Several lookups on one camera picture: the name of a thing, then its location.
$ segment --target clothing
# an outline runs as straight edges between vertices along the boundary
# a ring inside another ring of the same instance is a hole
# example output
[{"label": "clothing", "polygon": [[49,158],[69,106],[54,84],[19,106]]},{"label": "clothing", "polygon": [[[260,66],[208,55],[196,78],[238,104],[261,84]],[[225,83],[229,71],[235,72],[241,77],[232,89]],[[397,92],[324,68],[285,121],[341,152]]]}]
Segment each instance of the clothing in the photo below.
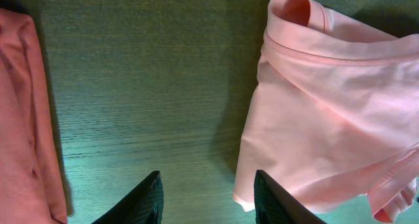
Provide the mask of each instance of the clothing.
[{"label": "clothing", "polygon": [[67,223],[33,20],[0,9],[0,223]]},{"label": "clothing", "polygon": [[368,196],[391,222],[419,174],[419,35],[398,39],[313,0],[271,0],[234,200],[266,171],[312,212]]}]

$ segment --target folded shirt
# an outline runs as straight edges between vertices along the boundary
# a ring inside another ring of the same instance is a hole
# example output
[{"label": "folded shirt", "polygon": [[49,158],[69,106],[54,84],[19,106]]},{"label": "folded shirt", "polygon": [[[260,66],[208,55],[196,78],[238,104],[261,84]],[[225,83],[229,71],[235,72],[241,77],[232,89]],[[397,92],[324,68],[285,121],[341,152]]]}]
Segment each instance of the folded shirt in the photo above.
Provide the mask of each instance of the folded shirt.
[{"label": "folded shirt", "polygon": [[67,223],[33,20],[0,9],[0,223]]},{"label": "folded shirt", "polygon": [[398,39],[313,0],[271,0],[233,198],[266,171],[312,212],[367,195],[392,222],[419,174],[419,35]]}]

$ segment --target wooden surface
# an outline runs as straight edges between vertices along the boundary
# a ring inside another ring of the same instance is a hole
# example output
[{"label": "wooden surface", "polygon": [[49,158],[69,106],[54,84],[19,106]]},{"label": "wooden surface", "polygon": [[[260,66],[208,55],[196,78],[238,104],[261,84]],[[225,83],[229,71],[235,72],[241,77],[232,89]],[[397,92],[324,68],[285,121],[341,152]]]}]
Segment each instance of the wooden surface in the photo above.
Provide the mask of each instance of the wooden surface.
[{"label": "wooden surface", "polygon": [[[231,195],[268,0],[7,1],[37,24],[69,223],[91,223],[153,170],[163,224],[255,222]],[[394,0],[318,1],[379,24],[357,11]]]}]

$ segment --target light pink shirt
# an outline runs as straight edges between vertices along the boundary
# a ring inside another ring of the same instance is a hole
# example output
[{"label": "light pink shirt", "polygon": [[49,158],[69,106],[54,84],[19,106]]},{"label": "light pink shirt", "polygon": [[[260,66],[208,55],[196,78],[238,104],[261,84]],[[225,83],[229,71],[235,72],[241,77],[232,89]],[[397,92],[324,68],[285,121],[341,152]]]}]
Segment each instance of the light pink shirt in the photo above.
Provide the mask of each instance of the light pink shirt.
[{"label": "light pink shirt", "polygon": [[258,169],[309,210],[366,194],[382,222],[419,174],[419,35],[398,39],[313,0],[271,0],[236,174],[254,208]]}]

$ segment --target seam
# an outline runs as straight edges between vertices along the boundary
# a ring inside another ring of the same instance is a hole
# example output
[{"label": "seam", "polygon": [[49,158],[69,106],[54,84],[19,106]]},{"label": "seam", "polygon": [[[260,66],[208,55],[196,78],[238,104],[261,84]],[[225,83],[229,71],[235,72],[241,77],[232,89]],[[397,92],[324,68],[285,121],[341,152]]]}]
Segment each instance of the seam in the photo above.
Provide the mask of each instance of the seam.
[{"label": "seam", "polygon": [[323,14],[323,33],[326,34],[326,30],[329,29],[329,23],[327,21],[325,7],[323,7],[323,5],[320,5],[320,10],[321,10],[321,13]]},{"label": "seam", "polygon": [[406,56],[398,56],[398,57],[392,57],[392,58],[377,58],[377,59],[370,59],[370,60],[351,60],[351,59],[330,58],[330,57],[318,56],[315,54],[309,54],[309,53],[301,52],[292,48],[285,47],[275,42],[266,31],[264,33],[263,39],[266,43],[268,43],[271,47],[273,47],[274,50],[276,50],[277,52],[281,54],[285,54],[292,58],[298,58],[301,60],[307,60],[310,62],[316,62],[316,63],[321,63],[321,64],[350,65],[350,66],[358,65],[358,66],[372,67],[374,65],[408,62],[412,60],[417,60],[419,58],[419,52],[416,52],[414,54],[409,54]]},{"label": "seam", "polygon": [[382,176],[378,182],[376,183],[376,185],[374,185],[368,194],[368,197],[373,196],[374,193],[376,193],[376,191],[378,190],[378,188],[380,188],[381,186],[385,185],[391,178],[393,178],[394,175],[396,175],[397,173],[399,173],[400,171],[404,170],[406,167],[410,166],[412,163],[416,162],[417,160],[419,160],[419,153],[417,153],[416,155],[412,156],[412,157],[408,157],[405,160],[399,161],[395,164],[395,166],[393,166],[392,168],[390,168],[386,174],[384,176]]}]

